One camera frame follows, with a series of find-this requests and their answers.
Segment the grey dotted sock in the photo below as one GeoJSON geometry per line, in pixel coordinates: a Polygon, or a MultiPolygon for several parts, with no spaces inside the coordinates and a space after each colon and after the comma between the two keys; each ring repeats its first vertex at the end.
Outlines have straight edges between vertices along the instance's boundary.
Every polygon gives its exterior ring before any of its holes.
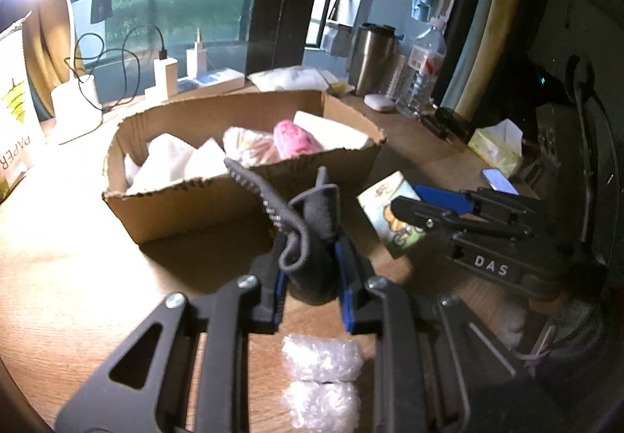
{"type": "Polygon", "coordinates": [[[236,183],[262,200],[273,225],[285,236],[279,251],[279,270],[289,279],[290,293],[309,305],[323,305],[337,295],[337,259],[340,239],[340,188],[325,166],[317,169],[315,185],[286,201],[266,179],[236,160],[224,160],[236,183]]]}

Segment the white waffle cloth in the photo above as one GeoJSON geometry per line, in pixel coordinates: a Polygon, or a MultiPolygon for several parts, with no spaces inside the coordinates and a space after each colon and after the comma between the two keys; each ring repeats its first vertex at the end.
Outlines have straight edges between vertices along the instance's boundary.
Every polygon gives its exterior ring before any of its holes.
{"type": "Polygon", "coordinates": [[[224,132],[222,141],[225,155],[247,168],[280,160],[271,133],[230,127],[224,132]]]}

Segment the pink soft item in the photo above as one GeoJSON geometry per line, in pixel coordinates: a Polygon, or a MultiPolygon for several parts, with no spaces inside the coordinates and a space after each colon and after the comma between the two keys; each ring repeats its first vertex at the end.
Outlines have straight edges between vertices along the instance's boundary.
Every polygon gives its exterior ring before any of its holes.
{"type": "Polygon", "coordinates": [[[274,127],[273,141],[282,160],[324,150],[312,134],[288,119],[279,121],[274,127]]]}

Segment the smartphone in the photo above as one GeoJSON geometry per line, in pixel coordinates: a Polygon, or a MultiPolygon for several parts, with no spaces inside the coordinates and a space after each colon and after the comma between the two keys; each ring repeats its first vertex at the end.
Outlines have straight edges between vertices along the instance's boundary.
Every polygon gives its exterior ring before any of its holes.
{"type": "Polygon", "coordinates": [[[497,192],[518,195],[518,190],[512,185],[511,181],[505,177],[498,169],[483,169],[481,171],[482,178],[486,183],[497,192]]]}

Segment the yellow tissue pack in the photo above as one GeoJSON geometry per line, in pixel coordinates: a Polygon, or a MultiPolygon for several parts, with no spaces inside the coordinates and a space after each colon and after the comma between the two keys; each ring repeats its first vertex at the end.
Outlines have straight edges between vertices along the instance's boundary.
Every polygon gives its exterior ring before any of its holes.
{"type": "Polygon", "coordinates": [[[495,126],[476,129],[468,148],[491,168],[510,178],[523,161],[522,139],[523,131],[513,121],[505,119],[495,126]]]}

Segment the cardboard box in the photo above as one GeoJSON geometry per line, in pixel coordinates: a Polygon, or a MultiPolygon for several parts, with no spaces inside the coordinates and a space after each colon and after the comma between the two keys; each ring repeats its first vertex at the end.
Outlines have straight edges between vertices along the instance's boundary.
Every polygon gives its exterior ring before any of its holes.
{"type": "Polygon", "coordinates": [[[186,98],[119,123],[101,197],[142,245],[253,210],[255,194],[234,173],[256,174],[285,199],[310,188],[320,167],[336,185],[360,185],[385,141],[360,111],[321,91],[186,98]]]}

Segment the white earbuds case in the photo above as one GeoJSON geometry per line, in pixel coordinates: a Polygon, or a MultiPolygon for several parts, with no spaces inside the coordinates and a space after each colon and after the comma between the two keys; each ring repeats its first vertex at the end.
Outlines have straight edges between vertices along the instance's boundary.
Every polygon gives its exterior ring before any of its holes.
{"type": "Polygon", "coordinates": [[[382,94],[367,94],[363,99],[369,109],[379,113],[390,113],[395,109],[395,102],[382,94]]]}

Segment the white folded cloth right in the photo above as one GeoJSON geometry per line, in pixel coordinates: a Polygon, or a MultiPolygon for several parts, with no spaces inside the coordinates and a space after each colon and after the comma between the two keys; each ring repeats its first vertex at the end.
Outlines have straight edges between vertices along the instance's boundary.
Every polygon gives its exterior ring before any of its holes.
{"type": "Polygon", "coordinates": [[[367,134],[346,124],[307,112],[297,111],[293,117],[293,123],[310,133],[325,151],[361,150],[370,144],[367,134]]]}

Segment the white folded cloth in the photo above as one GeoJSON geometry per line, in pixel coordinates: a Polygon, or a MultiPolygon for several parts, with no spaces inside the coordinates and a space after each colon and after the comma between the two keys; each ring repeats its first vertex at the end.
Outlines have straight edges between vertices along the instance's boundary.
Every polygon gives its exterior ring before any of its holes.
{"type": "Polygon", "coordinates": [[[367,134],[346,124],[307,112],[297,111],[293,117],[293,123],[310,133],[325,151],[361,150],[370,144],[367,134]]]}
{"type": "Polygon", "coordinates": [[[124,157],[128,195],[158,191],[182,181],[212,179],[227,173],[226,155],[214,138],[195,148],[174,135],[164,133],[148,142],[148,155],[138,165],[124,157]]]}

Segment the bubble wrap piece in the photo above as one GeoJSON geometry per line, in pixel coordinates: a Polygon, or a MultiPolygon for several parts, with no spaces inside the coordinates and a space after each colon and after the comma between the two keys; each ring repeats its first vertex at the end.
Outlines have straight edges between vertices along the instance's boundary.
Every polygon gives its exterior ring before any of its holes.
{"type": "Polygon", "coordinates": [[[282,360],[291,379],[282,393],[292,427],[303,432],[353,432],[361,399],[355,382],[364,359],[352,339],[288,335],[282,360]]]}

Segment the clear water bottle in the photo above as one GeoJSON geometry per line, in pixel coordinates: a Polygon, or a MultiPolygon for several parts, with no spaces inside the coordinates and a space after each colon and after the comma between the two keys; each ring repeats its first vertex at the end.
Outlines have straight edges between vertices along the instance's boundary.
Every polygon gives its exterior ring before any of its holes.
{"type": "Polygon", "coordinates": [[[405,116],[420,117],[433,106],[431,93],[447,51],[444,25],[442,19],[431,18],[429,29],[413,44],[407,60],[407,66],[411,69],[410,77],[397,101],[398,111],[405,116]]]}

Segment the steel tumbler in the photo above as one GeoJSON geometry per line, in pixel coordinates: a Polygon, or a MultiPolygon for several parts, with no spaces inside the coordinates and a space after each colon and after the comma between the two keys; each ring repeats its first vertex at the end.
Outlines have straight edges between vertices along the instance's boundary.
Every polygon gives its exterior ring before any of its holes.
{"type": "Polygon", "coordinates": [[[347,61],[348,82],[355,95],[363,97],[381,89],[396,42],[392,26],[370,22],[358,26],[347,61]]]}

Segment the folded cloth stack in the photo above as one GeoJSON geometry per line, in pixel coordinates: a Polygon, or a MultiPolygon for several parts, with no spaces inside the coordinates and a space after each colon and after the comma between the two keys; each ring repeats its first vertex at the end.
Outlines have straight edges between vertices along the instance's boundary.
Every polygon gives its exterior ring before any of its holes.
{"type": "Polygon", "coordinates": [[[354,91],[347,80],[336,77],[326,69],[313,69],[303,65],[280,67],[248,75],[248,80],[260,92],[322,91],[333,96],[343,96],[354,91]]]}

